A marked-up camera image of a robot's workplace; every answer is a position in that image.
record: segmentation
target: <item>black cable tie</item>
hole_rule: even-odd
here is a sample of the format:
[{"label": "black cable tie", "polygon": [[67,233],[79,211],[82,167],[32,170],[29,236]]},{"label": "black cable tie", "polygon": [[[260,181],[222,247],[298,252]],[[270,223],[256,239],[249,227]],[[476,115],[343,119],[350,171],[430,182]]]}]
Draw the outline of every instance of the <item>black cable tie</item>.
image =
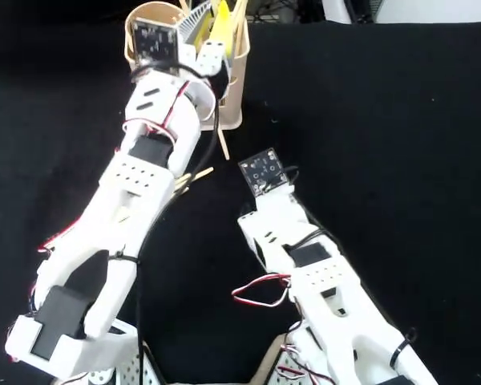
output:
[{"label": "black cable tie", "polygon": [[404,336],[404,341],[401,342],[401,344],[398,346],[398,348],[395,350],[395,352],[392,354],[392,357],[390,357],[390,367],[395,370],[395,363],[398,360],[399,355],[401,354],[402,350],[410,345],[411,343],[415,342],[417,339],[417,330],[412,327],[408,333]]},{"label": "black cable tie", "polygon": [[141,261],[139,260],[139,258],[124,255],[123,252],[120,252],[120,251],[114,255],[109,256],[107,260],[108,261],[130,261],[130,262],[134,262],[136,265],[141,264]]}]

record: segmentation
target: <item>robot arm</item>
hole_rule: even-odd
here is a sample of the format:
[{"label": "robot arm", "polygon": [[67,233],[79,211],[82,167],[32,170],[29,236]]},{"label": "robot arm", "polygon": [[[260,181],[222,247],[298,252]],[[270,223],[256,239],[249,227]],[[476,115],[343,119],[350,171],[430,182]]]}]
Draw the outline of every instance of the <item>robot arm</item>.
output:
[{"label": "robot arm", "polygon": [[[189,71],[143,67],[126,106],[125,136],[95,195],[67,231],[44,245],[49,257],[38,268],[31,313],[20,315],[10,329],[10,356],[67,379],[116,367],[135,355],[135,327],[115,317],[135,280],[132,262],[188,166],[200,122],[226,91],[213,82],[222,76],[228,85],[223,45],[204,44],[204,50],[214,50],[212,58],[201,52],[196,57],[193,46],[183,45],[194,52],[194,61],[185,57]],[[104,249],[107,280],[94,302],[64,287],[75,269]]]},{"label": "robot arm", "polygon": [[362,288],[333,236],[310,223],[275,152],[261,152],[240,169],[257,209],[238,223],[265,270],[289,283],[289,299],[302,321],[282,349],[322,375],[312,376],[312,383],[436,384],[411,346],[402,348],[405,337]]}]

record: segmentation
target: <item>circuit board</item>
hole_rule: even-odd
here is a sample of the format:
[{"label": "circuit board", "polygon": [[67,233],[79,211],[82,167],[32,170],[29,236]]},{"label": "circuit board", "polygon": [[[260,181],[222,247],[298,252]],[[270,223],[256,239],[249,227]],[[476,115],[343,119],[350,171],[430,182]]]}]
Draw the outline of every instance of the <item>circuit board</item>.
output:
[{"label": "circuit board", "polygon": [[137,18],[132,23],[132,34],[137,63],[178,62],[178,30],[174,26]]},{"label": "circuit board", "polygon": [[272,148],[241,161],[239,166],[255,197],[289,182]]}]

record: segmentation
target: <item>wire bundle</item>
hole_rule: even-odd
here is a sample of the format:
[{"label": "wire bundle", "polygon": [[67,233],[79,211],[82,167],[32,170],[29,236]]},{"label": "wire bundle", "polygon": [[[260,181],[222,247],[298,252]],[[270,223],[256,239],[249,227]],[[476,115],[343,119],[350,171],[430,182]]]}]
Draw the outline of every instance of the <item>wire bundle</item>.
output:
[{"label": "wire bundle", "polygon": [[305,371],[306,373],[308,373],[308,375],[310,376],[310,380],[312,381],[312,383],[314,385],[317,385],[318,384],[318,381],[317,379],[324,379],[325,381],[328,381],[329,383],[331,383],[332,385],[337,385],[335,383],[335,381],[329,377],[328,375],[323,375],[321,373],[317,373],[316,371],[313,371],[310,369],[309,365],[308,364],[304,364],[304,363],[300,363],[299,362],[299,356],[300,356],[300,352],[299,350],[292,344],[289,343],[289,334],[292,333],[293,331],[299,329],[301,327],[301,325],[303,324],[304,322],[304,319],[303,319],[303,313],[301,312],[301,307],[299,305],[299,302],[296,302],[296,308],[297,308],[297,311],[299,312],[301,318],[298,322],[294,323],[290,328],[289,328],[289,331],[287,331],[287,333],[285,334],[285,337],[283,338],[283,345],[281,345],[281,349],[285,352],[287,352],[287,354],[289,355],[290,359],[293,360],[293,362],[300,368],[302,369],[303,371]]},{"label": "wire bundle", "polygon": [[[281,282],[285,283],[285,289],[283,290],[283,294],[275,302],[272,302],[272,303],[258,302],[258,301],[253,301],[252,299],[239,297],[239,295],[238,295],[238,294],[242,293],[243,291],[247,290],[249,287],[255,286],[255,285],[259,284],[260,282],[271,281],[271,280],[274,280],[274,279],[280,280]],[[246,305],[261,306],[261,307],[277,307],[277,306],[281,305],[282,302],[287,297],[287,294],[289,293],[289,288],[290,288],[290,275],[289,274],[271,273],[271,274],[262,275],[259,278],[253,279],[247,285],[241,286],[241,287],[233,290],[232,296],[233,296],[233,299],[235,301],[245,303]]]}]

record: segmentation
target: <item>black cloth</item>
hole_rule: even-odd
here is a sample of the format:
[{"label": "black cloth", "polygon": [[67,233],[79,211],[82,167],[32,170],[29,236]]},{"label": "black cloth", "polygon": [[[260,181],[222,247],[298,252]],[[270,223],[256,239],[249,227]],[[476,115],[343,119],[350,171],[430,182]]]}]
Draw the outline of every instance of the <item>black cloth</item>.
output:
[{"label": "black cloth", "polygon": [[[440,383],[481,383],[481,24],[256,26],[232,160],[195,183],[149,241],[147,341],[168,381],[244,382],[296,320],[235,303],[262,274],[236,219],[236,162],[269,146]],[[75,219],[122,137],[121,25],[0,32],[0,380],[47,236]],[[203,134],[200,148],[208,141]],[[262,290],[276,297],[278,288]],[[122,317],[134,322],[129,298]]]}]

